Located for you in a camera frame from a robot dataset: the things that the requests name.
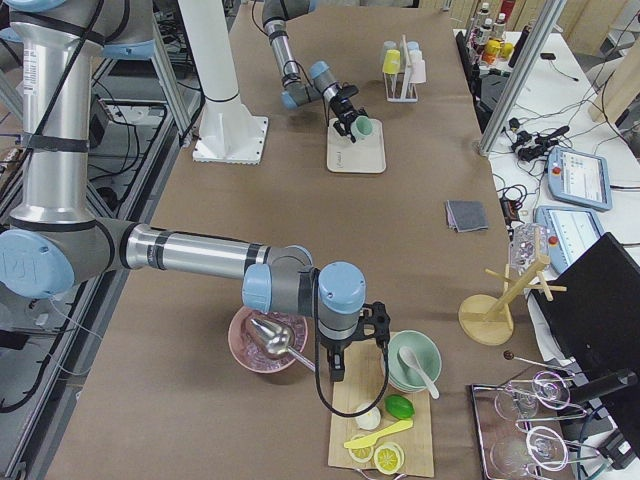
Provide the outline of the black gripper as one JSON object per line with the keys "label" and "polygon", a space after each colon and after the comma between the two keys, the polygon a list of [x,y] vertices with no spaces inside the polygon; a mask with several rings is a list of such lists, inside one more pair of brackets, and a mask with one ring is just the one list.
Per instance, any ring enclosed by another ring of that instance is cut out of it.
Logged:
{"label": "black gripper", "polygon": [[355,119],[361,116],[368,117],[363,107],[356,108],[351,103],[351,98],[358,93],[358,87],[353,84],[332,84],[323,92],[324,98],[329,102],[329,107],[337,118],[333,123],[334,129],[352,143],[360,139],[360,130]]}
{"label": "black gripper", "polygon": [[389,315],[384,303],[365,303],[352,314],[339,314],[322,301],[315,305],[316,339],[326,350],[331,382],[345,375],[344,351],[354,342],[374,339],[383,351],[389,344]]}

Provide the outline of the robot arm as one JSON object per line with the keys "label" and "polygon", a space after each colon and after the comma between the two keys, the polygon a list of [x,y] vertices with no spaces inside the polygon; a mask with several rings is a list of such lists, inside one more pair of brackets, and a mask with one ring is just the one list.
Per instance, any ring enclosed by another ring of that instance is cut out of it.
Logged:
{"label": "robot arm", "polygon": [[[241,101],[220,1],[178,1],[204,95],[196,157],[257,164],[268,119]],[[351,146],[376,132],[376,121],[322,61],[302,83],[286,21],[317,1],[265,1],[263,26],[282,76],[283,103],[322,99],[331,125]],[[299,246],[259,243],[152,228],[99,218],[86,207],[90,77],[93,57],[151,58],[151,1],[6,1],[11,29],[23,42],[23,199],[1,233],[1,282],[23,297],[47,298],[110,270],[149,266],[243,279],[242,300],[263,313],[314,320],[327,350],[331,381],[344,378],[344,350],[374,338],[388,362],[390,319],[380,302],[366,304],[362,272],[347,262],[318,270]]]}
{"label": "robot arm", "polygon": [[274,52],[281,74],[281,100],[288,109],[295,109],[320,98],[324,99],[336,116],[333,128],[352,143],[363,140],[373,132],[373,125],[364,108],[356,109],[350,98],[359,90],[355,85],[340,84],[324,61],[317,61],[310,69],[311,79],[303,81],[302,67],[295,60],[289,45],[286,21],[306,15],[316,9],[316,1],[265,1],[262,25]]}

